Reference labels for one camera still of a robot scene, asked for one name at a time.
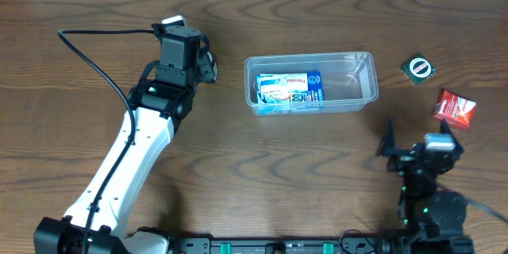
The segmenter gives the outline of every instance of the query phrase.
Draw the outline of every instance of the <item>wooden table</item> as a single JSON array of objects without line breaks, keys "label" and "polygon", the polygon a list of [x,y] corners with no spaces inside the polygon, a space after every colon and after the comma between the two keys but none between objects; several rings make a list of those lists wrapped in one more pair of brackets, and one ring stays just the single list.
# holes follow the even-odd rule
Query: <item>wooden table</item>
[{"label": "wooden table", "polygon": [[[440,182],[508,214],[508,0],[0,0],[0,252],[33,252],[42,217],[61,217],[97,171],[124,106],[60,42],[58,29],[146,29],[182,14],[218,57],[217,84],[148,177],[129,222],[216,237],[338,236],[402,226],[402,180],[373,154],[386,119],[401,147],[436,132],[441,87],[478,102],[466,152]],[[125,92],[160,47],[149,35],[71,36]],[[350,114],[256,117],[244,97],[250,56],[369,51],[379,99]],[[437,68],[414,87],[400,66]],[[468,207],[478,253],[508,228]]]}]

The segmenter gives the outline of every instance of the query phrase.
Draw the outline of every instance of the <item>transparent box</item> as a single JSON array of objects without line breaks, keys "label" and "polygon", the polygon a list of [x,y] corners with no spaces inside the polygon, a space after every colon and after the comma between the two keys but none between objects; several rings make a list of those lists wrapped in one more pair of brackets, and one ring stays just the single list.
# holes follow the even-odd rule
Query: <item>transparent box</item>
[{"label": "transparent box", "polygon": [[[319,71],[324,101],[258,103],[256,76]],[[254,56],[245,61],[245,97],[255,115],[319,114],[358,111],[378,98],[374,58],[369,52]]]}]

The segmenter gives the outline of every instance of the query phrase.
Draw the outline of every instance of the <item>product package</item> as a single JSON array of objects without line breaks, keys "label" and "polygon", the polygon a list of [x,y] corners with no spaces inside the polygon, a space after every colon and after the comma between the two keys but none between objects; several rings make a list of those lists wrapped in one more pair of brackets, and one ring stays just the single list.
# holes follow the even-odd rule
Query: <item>product package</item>
[{"label": "product package", "polygon": [[448,90],[442,90],[437,97],[433,117],[445,119],[450,125],[464,130],[469,128],[475,108],[476,102],[458,97]]},{"label": "product package", "polygon": [[437,72],[436,68],[422,54],[405,63],[401,71],[414,85],[423,83]]},{"label": "product package", "polygon": [[276,104],[278,111],[319,106],[324,101],[319,71],[256,77],[258,103]]}]

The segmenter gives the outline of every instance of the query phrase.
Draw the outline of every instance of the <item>white circular label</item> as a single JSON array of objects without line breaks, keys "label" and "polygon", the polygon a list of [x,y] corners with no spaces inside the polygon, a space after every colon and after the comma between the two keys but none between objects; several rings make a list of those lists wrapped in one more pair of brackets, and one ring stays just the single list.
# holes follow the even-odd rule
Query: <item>white circular label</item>
[{"label": "white circular label", "polygon": [[[419,71],[421,71],[425,68],[426,68],[426,70],[424,73],[421,73],[421,74],[418,73]],[[432,72],[432,68],[430,68],[430,63],[427,60],[422,59],[422,58],[416,58],[414,60],[411,60],[411,62],[410,62],[410,71],[416,77],[425,78],[430,75],[430,72]]]}]

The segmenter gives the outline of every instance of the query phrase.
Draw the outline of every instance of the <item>container rim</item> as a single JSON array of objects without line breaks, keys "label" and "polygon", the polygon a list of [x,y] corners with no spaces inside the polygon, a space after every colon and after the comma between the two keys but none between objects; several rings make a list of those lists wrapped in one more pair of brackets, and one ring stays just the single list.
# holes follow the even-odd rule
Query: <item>container rim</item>
[{"label": "container rim", "polygon": [[[319,107],[319,106],[343,106],[343,105],[353,105],[353,104],[367,104],[369,102],[375,101],[379,97],[379,85],[378,85],[378,77],[375,73],[375,63],[374,63],[374,56],[370,52],[323,52],[323,53],[312,53],[312,54],[296,54],[296,55],[277,55],[277,56],[250,56],[245,60],[245,68],[244,68],[244,77],[245,77],[245,101],[249,106],[252,108],[259,109],[261,106],[266,108],[271,107],[277,107],[277,106],[286,106],[287,103],[270,103],[270,104],[260,104],[260,103],[254,103],[250,99],[249,93],[248,93],[248,70],[251,68],[248,66],[249,62],[254,59],[263,59],[263,58],[277,58],[277,57],[285,57],[285,56],[330,56],[330,55],[344,55],[344,54],[352,54],[352,53],[363,53],[366,54],[368,57],[370,57],[372,62],[372,77],[374,79],[375,89],[374,94],[370,98],[356,98],[356,99],[336,99],[336,100],[324,100],[323,102],[319,102],[316,106],[309,106],[309,108],[312,107]],[[293,106],[299,107],[299,106],[308,106],[309,103],[306,102],[296,102],[292,103]]]}]

